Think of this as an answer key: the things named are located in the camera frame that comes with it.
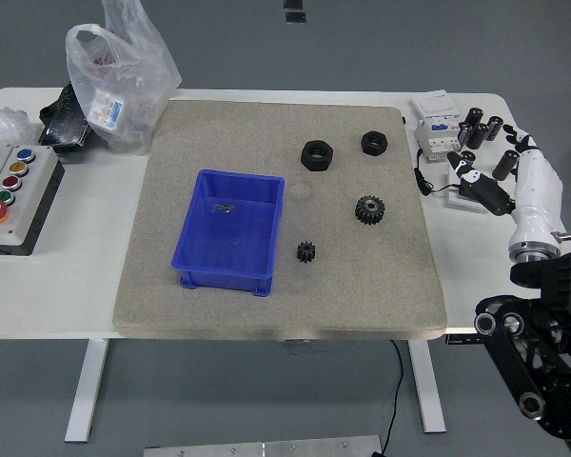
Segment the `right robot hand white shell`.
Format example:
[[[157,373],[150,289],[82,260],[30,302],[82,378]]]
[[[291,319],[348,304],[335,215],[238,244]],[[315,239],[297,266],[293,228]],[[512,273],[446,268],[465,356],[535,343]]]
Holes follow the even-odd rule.
[[[553,232],[561,219],[562,182],[528,132],[505,124],[506,140],[519,154],[513,195],[498,181],[467,164],[461,155],[450,151],[447,160],[460,179],[463,194],[494,215],[512,216],[517,228],[508,251],[515,263],[557,258],[559,242]]]

